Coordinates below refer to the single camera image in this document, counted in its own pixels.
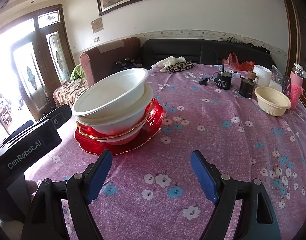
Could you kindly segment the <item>red glass plate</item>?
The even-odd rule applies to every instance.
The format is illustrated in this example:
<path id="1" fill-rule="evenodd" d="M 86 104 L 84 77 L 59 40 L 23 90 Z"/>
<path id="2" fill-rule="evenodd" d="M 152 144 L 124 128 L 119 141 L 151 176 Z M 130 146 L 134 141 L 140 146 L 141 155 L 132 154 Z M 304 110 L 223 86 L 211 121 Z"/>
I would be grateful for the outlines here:
<path id="1" fill-rule="evenodd" d="M 96 141 L 97 141 L 97 139 L 105 140 L 105 139 L 112 139 L 112 138 L 115 138 L 115 137 L 120 137 L 121 135 L 125 135 L 126 133 L 129 133 L 130 131 L 134 130 L 135 128 L 137 128 L 139 126 L 141 126 L 141 128 L 143 128 L 144 125 L 148 123 L 148 120 L 156 112 L 157 106 L 158 106 L 158 101 L 155 97 L 153 97 L 151 102 L 146 106 L 144 116 L 142 117 L 142 119 L 137 124 L 135 124 L 132 128 L 130 128 L 128 131 L 123 132 L 123 133 L 119 133 L 117 135 L 101 134 L 101 133 L 97 132 L 95 129 L 93 129 L 92 127 L 82 125 L 79 122 L 77 122 L 77 130 L 81 135 L 86 136 L 86 137 L 91 138 L 91 139 L 96 140 Z"/>
<path id="2" fill-rule="evenodd" d="M 163 116 L 164 109 L 158 102 L 156 112 L 148 120 L 148 123 L 144 125 L 139 134 L 132 141 L 122 145 L 109 145 L 93 140 L 81 135 L 77 129 L 75 131 L 74 137 L 80 148 L 87 153 L 100 155 L 104 150 L 109 150 L 111 151 L 112 155 L 119 155 L 143 146 L 154 135 L 156 135 L 162 127 Z"/>

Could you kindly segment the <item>white foam bowl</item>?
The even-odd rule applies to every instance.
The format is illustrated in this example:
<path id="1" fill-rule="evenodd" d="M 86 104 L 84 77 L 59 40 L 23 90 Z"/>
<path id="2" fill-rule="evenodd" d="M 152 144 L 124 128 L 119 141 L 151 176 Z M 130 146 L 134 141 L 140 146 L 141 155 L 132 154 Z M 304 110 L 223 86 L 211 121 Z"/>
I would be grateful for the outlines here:
<path id="1" fill-rule="evenodd" d="M 105 118 L 133 105 L 143 96 L 148 75 L 144 68 L 131 68 L 98 81 L 78 97 L 72 114 Z"/>
<path id="2" fill-rule="evenodd" d="M 126 144 L 130 141 L 132 141 L 141 131 L 141 126 L 135 128 L 134 130 L 130 131 L 129 133 L 126 133 L 125 135 L 121 135 L 120 137 L 115 137 L 112 139 L 105 139 L 105 140 L 99 140 L 97 139 L 97 141 L 105 143 L 105 144 L 109 144 L 109 145 L 122 145 L 122 144 Z"/>
<path id="3" fill-rule="evenodd" d="M 77 117 L 77 122 L 90 126 L 97 132 L 105 135 L 116 135 L 128 131 L 144 119 L 147 107 L 150 107 L 153 97 L 152 87 L 148 84 L 144 86 L 143 96 L 133 105 L 119 110 L 105 118 Z"/>

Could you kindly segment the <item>patterned blanket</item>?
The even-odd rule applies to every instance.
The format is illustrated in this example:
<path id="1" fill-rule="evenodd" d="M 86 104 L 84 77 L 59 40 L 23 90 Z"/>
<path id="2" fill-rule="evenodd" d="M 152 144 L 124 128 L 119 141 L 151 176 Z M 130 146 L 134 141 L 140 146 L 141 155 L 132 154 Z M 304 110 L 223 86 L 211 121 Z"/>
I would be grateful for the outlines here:
<path id="1" fill-rule="evenodd" d="M 53 100 L 57 107 L 62 105 L 73 106 L 77 98 L 80 97 L 88 89 L 86 79 L 76 79 L 74 81 L 68 81 L 58 87 L 53 92 Z"/>

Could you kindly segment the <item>purple floral tablecloth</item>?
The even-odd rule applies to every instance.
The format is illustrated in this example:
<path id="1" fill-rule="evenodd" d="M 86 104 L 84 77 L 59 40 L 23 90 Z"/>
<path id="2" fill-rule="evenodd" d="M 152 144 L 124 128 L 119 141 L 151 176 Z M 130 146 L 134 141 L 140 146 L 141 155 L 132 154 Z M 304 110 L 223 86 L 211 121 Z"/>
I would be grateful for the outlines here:
<path id="1" fill-rule="evenodd" d="M 298 103 L 275 117 L 257 98 L 214 81 L 216 66 L 197 64 L 167 74 L 149 71 L 147 83 L 163 117 L 149 139 L 114 156 L 97 199 L 89 208 L 104 239 L 198 239 L 214 204 L 193 170 L 194 152 L 230 178 L 261 180 L 282 239 L 292 239 L 306 220 L 306 109 Z"/>

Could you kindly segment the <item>cream plastic bowl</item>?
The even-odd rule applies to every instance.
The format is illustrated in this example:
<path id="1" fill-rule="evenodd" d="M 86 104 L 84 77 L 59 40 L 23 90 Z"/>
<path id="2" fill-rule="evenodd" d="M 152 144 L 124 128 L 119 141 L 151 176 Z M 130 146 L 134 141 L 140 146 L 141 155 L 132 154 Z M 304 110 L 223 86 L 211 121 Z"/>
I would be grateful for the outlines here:
<path id="1" fill-rule="evenodd" d="M 260 86 L 254 92 L 259 107 L 269 115 L 279 117 L 291 108 L 289 98 L 276 89 Z"/>

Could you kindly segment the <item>dark jar with cork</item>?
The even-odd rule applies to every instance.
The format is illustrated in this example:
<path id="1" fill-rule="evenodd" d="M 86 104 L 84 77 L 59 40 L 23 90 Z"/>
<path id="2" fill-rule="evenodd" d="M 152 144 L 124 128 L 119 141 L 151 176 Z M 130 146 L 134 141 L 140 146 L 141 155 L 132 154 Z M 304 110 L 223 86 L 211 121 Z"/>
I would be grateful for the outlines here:
<path id="1" fill-rule="evenodd" d="M 254 89 L 257 86 L 255 79 L 255 72 L 247 72 L 246 77 L 241 76 L 241 83 L 238 93 L 244 98 L 252 98 Z"/>

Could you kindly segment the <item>black phone stand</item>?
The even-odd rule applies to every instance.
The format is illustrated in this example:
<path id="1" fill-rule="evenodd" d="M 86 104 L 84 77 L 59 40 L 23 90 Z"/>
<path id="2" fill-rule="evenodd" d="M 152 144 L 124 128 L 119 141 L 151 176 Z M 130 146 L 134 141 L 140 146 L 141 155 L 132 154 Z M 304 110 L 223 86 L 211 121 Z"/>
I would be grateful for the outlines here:
<path id="1" fill-rule="evenodd" d="M 287 75 L 282 76 L 282 93 L 291 98 L 291 78 Z"/>

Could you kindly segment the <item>white plastic jar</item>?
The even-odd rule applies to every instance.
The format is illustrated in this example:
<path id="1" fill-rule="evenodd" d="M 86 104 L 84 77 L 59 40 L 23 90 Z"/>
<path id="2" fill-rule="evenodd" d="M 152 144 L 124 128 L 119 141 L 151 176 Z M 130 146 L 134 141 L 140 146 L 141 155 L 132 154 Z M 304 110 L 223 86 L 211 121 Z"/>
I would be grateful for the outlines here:
<path id="1" fill-rule="evenodd" d="M 253 72 L 256 74 L 255 81 L 258 86 L 268 87 L 272 77 L 272 71 L 266 67 L 255 64 Z"/>

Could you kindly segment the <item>pink thermos bottle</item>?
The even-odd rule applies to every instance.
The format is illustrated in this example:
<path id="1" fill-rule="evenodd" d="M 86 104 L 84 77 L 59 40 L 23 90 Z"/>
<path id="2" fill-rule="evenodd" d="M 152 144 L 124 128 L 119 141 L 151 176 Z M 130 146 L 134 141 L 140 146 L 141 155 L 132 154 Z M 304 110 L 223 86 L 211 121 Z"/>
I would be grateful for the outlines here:
<path id="1" fill-rule="evenodd" d="M 291 70 L 290 74 L 291 79 L 291 94 L 290 94 L 290 101 L 291 101 L 291 110 L 295 110 L 298 100 L 303 93 L 303 67 L 298 64 L 294 63 L 294 67 Z"/>

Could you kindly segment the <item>red plastic bag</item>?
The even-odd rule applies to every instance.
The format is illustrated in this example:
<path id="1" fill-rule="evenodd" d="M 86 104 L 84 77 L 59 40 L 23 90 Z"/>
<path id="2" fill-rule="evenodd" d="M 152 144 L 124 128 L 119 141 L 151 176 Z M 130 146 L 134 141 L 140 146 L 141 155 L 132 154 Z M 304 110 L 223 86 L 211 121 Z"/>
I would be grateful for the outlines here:
<path id="1" fill-rule="evenodd" d="M 235 53 L 230 53 L 227 59 L 222 59 L 222 63 L 230 65 L 235 70 L 246 72 L 252 71 L 255 66 L 253 61 L 245 61 L 243 63 L 239 63 Z"/>

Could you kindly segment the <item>black sofa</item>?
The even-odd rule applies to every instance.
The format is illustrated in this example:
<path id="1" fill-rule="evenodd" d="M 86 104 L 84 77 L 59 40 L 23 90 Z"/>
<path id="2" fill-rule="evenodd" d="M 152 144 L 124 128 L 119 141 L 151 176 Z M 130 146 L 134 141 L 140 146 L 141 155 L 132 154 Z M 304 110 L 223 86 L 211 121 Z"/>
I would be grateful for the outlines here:
<path id="1" fill-rule="evenodd" d="M 206 65 L 221 64 L 230 53 L 237 55 L 239 63 L 253 61 L 268 69 L 275 65 L 268 50 L 248 44 L 201 39 L 150 39 L 140 49 L 142 67 L 152 65 L 169 56 L 184 57 L 187 61 Z"/>

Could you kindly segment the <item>white cloth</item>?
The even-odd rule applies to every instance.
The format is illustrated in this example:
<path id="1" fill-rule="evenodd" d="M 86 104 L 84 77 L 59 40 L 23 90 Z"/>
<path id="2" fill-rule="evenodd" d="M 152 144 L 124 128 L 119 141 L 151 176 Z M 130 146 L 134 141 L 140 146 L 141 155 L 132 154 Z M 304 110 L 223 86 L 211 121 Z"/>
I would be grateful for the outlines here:
<path id="1" fill-rule="evenodd" d="M 168 57 L 166 59 L 163 59 L 161 61 L 156 62 L 151 67 L 152 68 L 159 67 L 159 66 L 166 67 L 166 66 L 170 66 L 172 64 L 178 63 L 178 62 L 186 62 L 186 59 L 184 57 L 182 57 L 182 56 L 180 56 L 180 57 L 170 56 L 170 57 Z"/>

